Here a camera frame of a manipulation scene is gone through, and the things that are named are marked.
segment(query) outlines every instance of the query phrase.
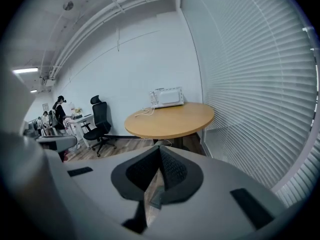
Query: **black office chair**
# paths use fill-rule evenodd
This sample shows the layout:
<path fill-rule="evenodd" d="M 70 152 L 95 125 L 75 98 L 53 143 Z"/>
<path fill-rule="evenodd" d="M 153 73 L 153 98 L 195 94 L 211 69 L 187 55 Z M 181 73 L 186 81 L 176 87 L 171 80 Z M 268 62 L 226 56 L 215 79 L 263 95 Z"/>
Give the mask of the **black office chair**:
<path fill-rule="evenodd" d="M 95 147 L 99 146 L 99 149 L 96 153 L 97 153 L 97 156 L 100 157 L 99 151 L 101 150 L 103 145 L 111 145 L 113 146 L 114 149 L 116 149 L 117 147 L 113 144 L 108 143 L 108 141 L 110 140 L 110 136 L 108 136 L 107 134 L 111 129 L 111 125 L 107 121 L 107 103 L 102 102 L 99 99 L 99 95 L 94 96 L 90 100 L 90 103 L 93 105 L 92 110 L 93 110 L 94 124 L 96 128 L 91 130 L 89 127 L 90 123 L 86 123 L 82 125 L 81 128 L 86 127 L 89 131 L 83 135 L 83 137 L 86 140 L 98 141 L 98 143 L 92 146 L 92 150 L 96 150 Z"/>

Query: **wooden floor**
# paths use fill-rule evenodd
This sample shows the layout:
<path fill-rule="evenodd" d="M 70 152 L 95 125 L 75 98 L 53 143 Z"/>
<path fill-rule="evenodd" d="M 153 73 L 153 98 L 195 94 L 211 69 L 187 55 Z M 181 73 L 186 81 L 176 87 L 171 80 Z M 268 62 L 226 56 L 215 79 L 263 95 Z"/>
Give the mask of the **wooden floor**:
<path fill-rule="evenodd" d="M 118 138 L 116 140 L 110 140 L 111 144 L 116 146 L 116 149 L 110 145 L 104 145 L 100 150 L 101 158 L 106 158 L 121 153 L 125 153 L 132 150 L 138 150 L 143 147 L 153 146 L 154 142 L 152 139 L 141 139 L 141 138 Z M 87 148 L 85 143 L 81 140 L 79 142 L 81 147 L 76 151 L 71 151 L 67 157 L 69 161 L 79 161 L 79 160 L 88 160 L 88 159 L 99 159 L 96 151 L 93 151 L 91 148 Z M 185 136 L 183 137 L 183 145 L 189 148 L 191 152 L 204 155 L 202 152 L 201 145 L 196 135 Z"/>
<path fill-rule="evenodd" d="M 97 156 L 97 153 L 93 151 L 91 148 L 87 148 L 83 141 L 80 141 L 81 147 L 76 151 L 71 151 L 67 154 L 68 161 L 65 163 L 71 163 L 72 161 L 79 161 L 79 160 L 89 160 L 89 159 L 100 159 L 106 158 L 114 155 L 118 155 L 124 152 L 137 150 L 143 147 L 153 146 L 154 142 L 152 139 L 139 139 L 139 138 L 119 138 L 116 140 L 110 141 L 110 143 L 116 146 L 114 149 L 113 146 L 105 145 L 100 150 L 101 157 Z M 191 152 L 204 155 L 202 152 L 201 145 L 199 143 L 198 138 L 195 135 L 183 137 L 183 144 Z M 147 226 L 149 227 L 151 223 L 156 219 L 160 209 L 157 209 L 150 205 L 150 201 L 159 186 L 164 186 L 164 180 L 160 170 L 155 174 L 153 177 L 148 189 L 144 193 L 144 209 L 145 209 L 145 218 Z"/>

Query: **round wooden table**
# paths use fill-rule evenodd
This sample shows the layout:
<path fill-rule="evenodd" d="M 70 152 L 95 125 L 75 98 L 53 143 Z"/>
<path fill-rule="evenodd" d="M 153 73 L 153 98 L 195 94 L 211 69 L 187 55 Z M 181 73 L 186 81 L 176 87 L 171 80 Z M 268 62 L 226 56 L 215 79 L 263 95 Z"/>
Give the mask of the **round wooden table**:
<path fill-rule="evenodd" d="M 124 122 L 125 129 L 144 139 L 174 139 L 174 146 L 180 149 L 183 147 L 183 136 L 205 128 L 212 122 L 215 115 L 210 106 L 195 102 L 156 108 L 151 116 L 135 116 L 143 112 L 140 110 L 130 115 Z"/>

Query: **mesh chair back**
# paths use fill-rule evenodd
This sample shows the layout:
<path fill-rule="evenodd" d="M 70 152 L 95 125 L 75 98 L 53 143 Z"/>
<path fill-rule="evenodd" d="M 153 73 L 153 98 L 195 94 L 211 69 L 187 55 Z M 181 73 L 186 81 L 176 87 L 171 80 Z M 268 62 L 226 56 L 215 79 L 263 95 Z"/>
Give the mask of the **mesh chair back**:
<path fill-rule="evenodd" d="M 107 121 L 107 103 L 100 102 L 92 106 L 94 124 L 98 128 L 105 128 L 107 132 L 110 131 L 111 125 Z"/>

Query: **chair headrest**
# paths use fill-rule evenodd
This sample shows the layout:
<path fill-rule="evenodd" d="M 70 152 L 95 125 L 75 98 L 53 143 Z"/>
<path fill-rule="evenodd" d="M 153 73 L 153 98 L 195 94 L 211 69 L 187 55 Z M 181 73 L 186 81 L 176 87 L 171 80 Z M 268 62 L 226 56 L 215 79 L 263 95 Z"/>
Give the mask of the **chair headrest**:
<path fill-rule="evenodd" d="M 92 105 L 97 104 L 97 103 L 101 103 L 102 101 L 99 99 L 99 95 L 96 95 L 94 97 L 91 98 L 90 103 Z"/>

